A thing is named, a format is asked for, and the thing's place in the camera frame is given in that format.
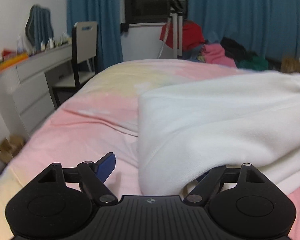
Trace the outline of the white sweatpants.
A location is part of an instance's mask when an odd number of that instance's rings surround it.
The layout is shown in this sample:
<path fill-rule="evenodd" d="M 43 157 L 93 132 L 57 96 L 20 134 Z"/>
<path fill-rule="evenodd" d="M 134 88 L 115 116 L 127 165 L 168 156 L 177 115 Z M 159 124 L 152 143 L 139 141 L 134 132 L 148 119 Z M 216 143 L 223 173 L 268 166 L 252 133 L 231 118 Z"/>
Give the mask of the white sweatpants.
<path fill-rule="evenodd" d="M 139 99 L 139 185 L 178 194 L 210 169 L 251 163 L 300 187 L 300 74 L 247 73 L 158 88 Z"/>

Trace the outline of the blue curtain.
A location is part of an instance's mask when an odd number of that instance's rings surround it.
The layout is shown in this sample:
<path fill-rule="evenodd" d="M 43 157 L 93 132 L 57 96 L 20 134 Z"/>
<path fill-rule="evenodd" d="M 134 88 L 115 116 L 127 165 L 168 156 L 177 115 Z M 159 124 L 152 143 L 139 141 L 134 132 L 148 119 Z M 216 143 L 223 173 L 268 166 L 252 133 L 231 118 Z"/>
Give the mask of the blue curtain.
<path fill-rule="evenodd" d="M 67 31 L 88 21 L 98 24 L 96 72 L 122 62 L 120 0 L 67 0 Z"/>
<path fill-rule="evenodd" d="M 300 0 L 188 0 L 209 42 L 231 38 L 259 56 L 300 57 Z"/>

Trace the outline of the black garment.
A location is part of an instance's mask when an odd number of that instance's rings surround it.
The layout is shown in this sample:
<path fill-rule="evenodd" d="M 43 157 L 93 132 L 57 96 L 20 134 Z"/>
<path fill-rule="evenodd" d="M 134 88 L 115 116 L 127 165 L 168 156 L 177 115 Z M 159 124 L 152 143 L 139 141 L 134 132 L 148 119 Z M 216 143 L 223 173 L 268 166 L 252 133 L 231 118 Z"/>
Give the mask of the black garment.
<path fill-rule="evenodd" d="M 241 61 L 249 58 L 249 54 L 244 46 L 233 39 L 223 37 L 220 44 L 225 51 L 225 55 L 231 59 Z"/>

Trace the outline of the white dressing table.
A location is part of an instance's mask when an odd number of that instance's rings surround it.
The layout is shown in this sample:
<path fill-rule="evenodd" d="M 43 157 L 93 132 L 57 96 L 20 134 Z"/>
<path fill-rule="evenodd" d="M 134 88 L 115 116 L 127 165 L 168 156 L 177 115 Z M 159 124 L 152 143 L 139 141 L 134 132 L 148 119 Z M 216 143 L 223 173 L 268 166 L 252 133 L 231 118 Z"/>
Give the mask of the white dressing table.
<path fill-rule="evenodd" d="M 71 56 L 67 44 L 0 72 L 0 114 L 11 134 L 29 139 L 55 111 L 45 74 L 68 63 Z"/>

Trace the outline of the green garment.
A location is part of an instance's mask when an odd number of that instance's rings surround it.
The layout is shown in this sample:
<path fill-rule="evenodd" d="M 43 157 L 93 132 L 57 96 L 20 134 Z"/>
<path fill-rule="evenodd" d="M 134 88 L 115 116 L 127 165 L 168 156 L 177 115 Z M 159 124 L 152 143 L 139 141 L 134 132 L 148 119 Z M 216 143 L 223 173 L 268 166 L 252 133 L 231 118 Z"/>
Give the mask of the green garment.
<path fill-rule="evenodd" d="M 269 69 L 269 63 L 265 58 L 253 55 L 250 59 L 245 59 L 236 62 L 237 68 L 249 69 L 258 72 L 266 71 Z"/>

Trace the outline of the brown paper bag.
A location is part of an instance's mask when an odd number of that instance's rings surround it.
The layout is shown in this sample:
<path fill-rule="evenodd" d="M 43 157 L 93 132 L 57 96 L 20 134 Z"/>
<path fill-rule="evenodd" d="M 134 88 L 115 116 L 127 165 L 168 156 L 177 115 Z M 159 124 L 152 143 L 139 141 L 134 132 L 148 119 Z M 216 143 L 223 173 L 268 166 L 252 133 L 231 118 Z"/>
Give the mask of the brown paper bag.
<path fill-rule="evenodd" d="M 300 73 L 300 61 L 292 57 L 284 57 L 281 63 L 282 73 Z"/>

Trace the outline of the pink garment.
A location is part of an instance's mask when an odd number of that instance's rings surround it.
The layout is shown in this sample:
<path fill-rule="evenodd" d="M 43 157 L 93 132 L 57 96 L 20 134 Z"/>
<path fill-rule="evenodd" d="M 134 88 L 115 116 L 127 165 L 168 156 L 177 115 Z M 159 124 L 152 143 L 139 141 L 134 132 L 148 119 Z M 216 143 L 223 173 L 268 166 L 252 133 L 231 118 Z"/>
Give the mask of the pink garment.
<path fill-rule="evenodd" d="M 206 63 L 237 68 L 234 59 L 227 57 L 224 48 L 218 43 L 204 45 L 201 54 Z"/>

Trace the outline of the left blue curtain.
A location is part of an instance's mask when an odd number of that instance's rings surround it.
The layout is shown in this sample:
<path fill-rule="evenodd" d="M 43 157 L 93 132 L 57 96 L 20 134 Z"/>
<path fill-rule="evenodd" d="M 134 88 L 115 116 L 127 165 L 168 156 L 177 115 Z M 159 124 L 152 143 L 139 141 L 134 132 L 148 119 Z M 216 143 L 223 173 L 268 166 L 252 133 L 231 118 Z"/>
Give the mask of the left blue curtain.
<path fill-rule="evenodd" d="M 67 31 L 88 21 L 98 24 L 96 72 L 122 62 L 120 0 L 67 0 Z"/>

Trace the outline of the red garment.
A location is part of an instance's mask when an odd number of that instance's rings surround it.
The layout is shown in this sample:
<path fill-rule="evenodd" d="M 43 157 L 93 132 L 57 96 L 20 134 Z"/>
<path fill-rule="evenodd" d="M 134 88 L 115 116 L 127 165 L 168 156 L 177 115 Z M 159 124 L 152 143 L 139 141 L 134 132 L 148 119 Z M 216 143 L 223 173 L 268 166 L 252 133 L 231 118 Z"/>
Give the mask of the red garment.
<path fill-rule="evenodd" d="M 160 40 L 163 41 L 166 34 L 167 23 L 162 27 Z M 195 47 L 204 44 L 205 39 L 202 34 L 202 28 L 193 21 L 184 21 L 182 27 L 182 51 L 189 51 Z M 173 24 L 169 26 L 166 45 L 173 48 Z"/>

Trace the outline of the wavy vanity mirror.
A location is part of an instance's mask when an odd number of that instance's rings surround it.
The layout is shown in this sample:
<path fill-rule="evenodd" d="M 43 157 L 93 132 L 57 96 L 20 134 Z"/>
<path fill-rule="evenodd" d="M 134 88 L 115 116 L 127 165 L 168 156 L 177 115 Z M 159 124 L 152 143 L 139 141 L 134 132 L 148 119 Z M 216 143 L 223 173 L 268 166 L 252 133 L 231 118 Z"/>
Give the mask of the wavy vanity mirror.
<path fill-rule="evenodd" d="M 51 12 L 48 8 L 41 7 L 38 4 L 30 8 L 25 35 L 35 50 L 41 50 L 42 42 L 47 45 L 49 39 L 54 38 Z"/>

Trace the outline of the right blue curtain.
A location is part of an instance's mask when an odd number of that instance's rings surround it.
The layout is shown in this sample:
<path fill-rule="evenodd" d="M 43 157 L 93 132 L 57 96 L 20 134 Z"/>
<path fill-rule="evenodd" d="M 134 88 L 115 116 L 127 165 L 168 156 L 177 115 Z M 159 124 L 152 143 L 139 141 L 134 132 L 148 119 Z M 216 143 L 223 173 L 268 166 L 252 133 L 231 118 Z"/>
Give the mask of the right blue curtain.
<path fill-rule="evenodd" d="M 209 42 L 231 38 L 259 56 L 300 57 L 300 0 L 188 0 Z"/>

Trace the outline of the orange box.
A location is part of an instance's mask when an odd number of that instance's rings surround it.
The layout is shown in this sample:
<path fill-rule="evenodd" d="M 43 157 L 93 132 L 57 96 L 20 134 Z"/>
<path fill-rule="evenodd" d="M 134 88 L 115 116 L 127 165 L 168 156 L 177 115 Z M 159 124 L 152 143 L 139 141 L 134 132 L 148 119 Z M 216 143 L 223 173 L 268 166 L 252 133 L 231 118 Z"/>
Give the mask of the orange box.
<path fill-rule="evenodd" d="M 15 56 L 15 57 L 12 57 L 10 59 L 7 59 L 5 61 L 1 61 L 0 62 L 0 72 L 2 72 L 6 68 L 9 68 L 19 62 L 25 61 L 28 58 L 29 58 L 29 56 L 26 53 L 23 53 L 23 54 L 19 54 L 19 55 Z"/>

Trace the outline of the cardboard box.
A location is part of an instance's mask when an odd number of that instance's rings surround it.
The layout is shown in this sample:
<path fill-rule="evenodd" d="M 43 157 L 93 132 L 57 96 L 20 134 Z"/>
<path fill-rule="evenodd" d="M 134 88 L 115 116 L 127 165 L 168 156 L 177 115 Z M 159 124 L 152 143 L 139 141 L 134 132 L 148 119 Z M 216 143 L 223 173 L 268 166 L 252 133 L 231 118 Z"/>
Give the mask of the cardboard box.
<path fill-rule="evenodd" d="M 8 164 L 18 155 L 24 145 L 25 140 L 19 135 L 11 134 L 8 139 L 4 138 L 0 142 L 0 161 Z"/>

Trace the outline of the beige black chair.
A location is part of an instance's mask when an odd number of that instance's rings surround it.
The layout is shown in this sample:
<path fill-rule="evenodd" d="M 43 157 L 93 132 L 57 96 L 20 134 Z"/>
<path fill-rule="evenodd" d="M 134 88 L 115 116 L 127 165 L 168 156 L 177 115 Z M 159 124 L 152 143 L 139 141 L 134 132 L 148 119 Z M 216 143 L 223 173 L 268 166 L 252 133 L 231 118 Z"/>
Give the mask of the beige black chair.
<path fill-rule="evenodd" d="M 77 93 L 96 73 L 89 66 L 88 71 L 80 71 L 79 65 L 83 62 L 89 64 L 97 57 L 98 23 L 96 21 L 77 22 L 71 31 L 72 74 L 62 77 L 52 86 L 53 96 L 57 107 L 61 105 L 58 93 Z"/>

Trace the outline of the pastel bed sheet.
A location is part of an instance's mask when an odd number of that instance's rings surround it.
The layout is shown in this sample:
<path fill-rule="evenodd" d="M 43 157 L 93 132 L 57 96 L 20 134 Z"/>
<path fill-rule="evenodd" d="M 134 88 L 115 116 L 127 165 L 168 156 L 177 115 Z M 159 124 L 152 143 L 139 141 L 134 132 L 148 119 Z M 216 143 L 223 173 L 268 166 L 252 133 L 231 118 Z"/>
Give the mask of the pastel bed sheet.
<path fill-rule="evenodd" d="M 247 73 L 261 72 L 182 60 L 140 60 L 116 64 L 96 75 L 47 119 L 0 176 L 0 239 L 13 236 L 5 218 L 7 203 L 51 163 L 73 167 L 113 152 L 117 164 L 106 185 L 117 196 L 143 194 L 138 162 L 140 96 L 162 87 Z M 197 179 L 178 194 L 188 194 Z M 300 187 L 287 195 L 297 210 L 289 236 L 300 239 Z"/>

